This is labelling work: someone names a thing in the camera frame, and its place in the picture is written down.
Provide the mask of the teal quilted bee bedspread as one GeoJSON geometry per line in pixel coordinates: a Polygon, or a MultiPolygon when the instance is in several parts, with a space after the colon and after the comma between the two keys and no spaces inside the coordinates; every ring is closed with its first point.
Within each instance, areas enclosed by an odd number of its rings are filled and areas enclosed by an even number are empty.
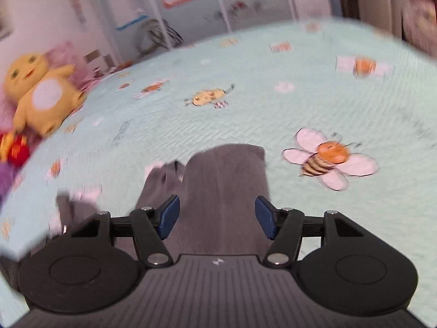
{"type": "Polygon", "coordinates": [[[338,210],[418,270],[410,309],[436,324],[436,60],[359,22],[241,30],[143,61],[101,81],[44,140],[1,206],[1,247],[47,231],[62,190],[134,207],[147,165],[228,143],[263,147],[274,204],[338,210]],[[282,157],[303,127],[351,144],[379,171],[336,192],[282,157]]]}

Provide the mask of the red plush toy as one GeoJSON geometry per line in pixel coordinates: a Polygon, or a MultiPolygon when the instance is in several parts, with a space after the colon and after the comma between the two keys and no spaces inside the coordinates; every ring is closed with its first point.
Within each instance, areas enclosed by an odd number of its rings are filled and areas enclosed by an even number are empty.
{"type": "Polygon", "coordinates": [[[0,156],[1,162],[14,167],[22,167],[30,157],[30,149],[27,137],[14,133],[1,133],[0,156]]]}

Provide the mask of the grey sliding door wardrobe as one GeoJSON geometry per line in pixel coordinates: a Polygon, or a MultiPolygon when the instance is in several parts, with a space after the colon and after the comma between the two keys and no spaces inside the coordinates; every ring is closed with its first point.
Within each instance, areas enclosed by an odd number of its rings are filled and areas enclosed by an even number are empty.
{"type": "Polygon", "coordinates": [[[193,0],[166,9],[161,0],[134,0],[138,10],[147,15],[140,22],[118,29],[107,0],[91,0],[104,32],[119,60],[134,61],[143,58],[138,43],[150,44],[143,24],[150,19],[162,17],[186,45],[191,45],[211,36],[290,20],[288,0],[193,0]]]}

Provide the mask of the blue framed poster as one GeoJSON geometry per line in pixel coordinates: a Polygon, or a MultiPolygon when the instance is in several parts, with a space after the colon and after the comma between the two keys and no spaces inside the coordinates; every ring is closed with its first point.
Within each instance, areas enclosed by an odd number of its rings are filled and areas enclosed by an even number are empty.
{"type": "Polygon", "coordinates": [[[141,0],[105,0],[116,30],[124,30],[147,18],[141,0]]]}

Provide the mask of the rolled floral quilt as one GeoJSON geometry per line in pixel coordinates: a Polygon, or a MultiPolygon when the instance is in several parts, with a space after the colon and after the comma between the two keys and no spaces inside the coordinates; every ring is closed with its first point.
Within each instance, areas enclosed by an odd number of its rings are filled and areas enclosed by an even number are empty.
{"type": "Polygon", "coordinates": [[[402,11],[404,39],[436,57],[436,0],[409,0],[402,11]]]}

